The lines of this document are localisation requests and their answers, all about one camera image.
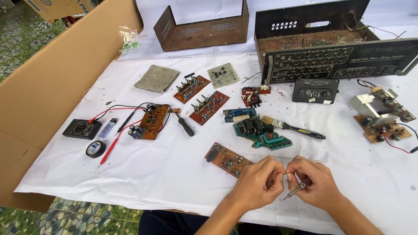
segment human hand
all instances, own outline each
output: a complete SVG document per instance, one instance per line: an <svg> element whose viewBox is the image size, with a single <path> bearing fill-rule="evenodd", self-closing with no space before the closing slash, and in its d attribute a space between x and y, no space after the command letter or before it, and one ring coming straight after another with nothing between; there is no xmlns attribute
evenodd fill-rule
<svg viewBox="0 0 418 235"><path fill-rule="evenodd" d="M272 203L284 191L284 173L283 164L273 156L247 165L225 199L233 203L242 214L262 208Z"/></svg>
<svg viewBox="0 0 418 235"><path fill-rule="evenodd" d="M338 190L331 170L321 163L296 156L287 165L286 172L290 191L295 189L298 184L295 173L301 181L307 177L312 180L311 186L306 187L303 191L299 191L296 195L302 201L314 207L328 211L341 203L345 198Z"/></svg>

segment red probe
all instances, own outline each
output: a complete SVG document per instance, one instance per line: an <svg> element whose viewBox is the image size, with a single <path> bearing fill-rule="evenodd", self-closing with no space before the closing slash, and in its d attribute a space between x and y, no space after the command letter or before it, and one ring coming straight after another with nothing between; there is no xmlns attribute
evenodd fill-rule
<svg viewBox="0 0 418 235"><path fill-rule="evenodd" d="M139 121L137 121L137 122L135 122L135 123L132 123L132 124L130 124L130 125L127 125L126 127L124 127L123 129L122 129L122 131L121 132L119 132L119 135L116 137L116 139L113 141L113 143L112 143L112 145L109 147L109 149L107 150L107 152L106 152L106 154L104 155L104 157L102 158L102 160L100 161L100 165L99 165L99 167L98 168L100 168L100 166L101 165L103 165L103 163L105 163L105 161L106 161L106 159L107 159L107 156L110 154L110 152L112 151L112 149L113 149L113 147L115 146L115 144L116 144L116 142L117 142L117 140L119 140L119 137L120 137L120 134L122 134L122 132L124 131L124 129L126 129L126 128L128 128L128 127L130 127L130 126L132 126L132 125L134 125L134 124L136 124L136 123L138 123L138 122L140 122L140 121L142 121L142 119L141 120L139 120Z"/></svg>

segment gray rag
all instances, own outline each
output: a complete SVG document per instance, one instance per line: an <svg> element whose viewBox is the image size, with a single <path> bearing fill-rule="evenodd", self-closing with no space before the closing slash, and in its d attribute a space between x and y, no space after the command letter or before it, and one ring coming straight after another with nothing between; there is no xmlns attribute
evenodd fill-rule
<svg viewBox="0 0 418 235"><path fill-rule="evenodd" d="M174 82L180 74L179 71L151 65L148 71L137 83L136 88L144 89L150 92L164 92Z"/></svg>

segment connector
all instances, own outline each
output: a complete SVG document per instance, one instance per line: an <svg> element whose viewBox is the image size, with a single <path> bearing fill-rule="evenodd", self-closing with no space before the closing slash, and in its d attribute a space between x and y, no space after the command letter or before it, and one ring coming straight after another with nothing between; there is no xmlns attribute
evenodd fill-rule
<svg viewBox="0 0 418 235"><path fill-rule="evenodd" d="M415 147L415 148L413 148L413 149L410 151L410 153L414 153L414 152L416 152L416 151L418 151L418 146L417 146L417 147Z"/></svg>

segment dark pants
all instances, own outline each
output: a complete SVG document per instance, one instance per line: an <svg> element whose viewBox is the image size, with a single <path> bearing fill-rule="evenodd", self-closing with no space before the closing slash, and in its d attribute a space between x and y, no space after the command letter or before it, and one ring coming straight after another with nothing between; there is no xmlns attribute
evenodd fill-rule
<svg viewBox="0 0 418 235"><path fill-rule="evenodd" d="M139 235L193 235L209 217L164 210L145 210L139 221ZM267 225L242 223L239 235L281 235L280 230ZM293 235L317 235L297 230Z"/></svg>

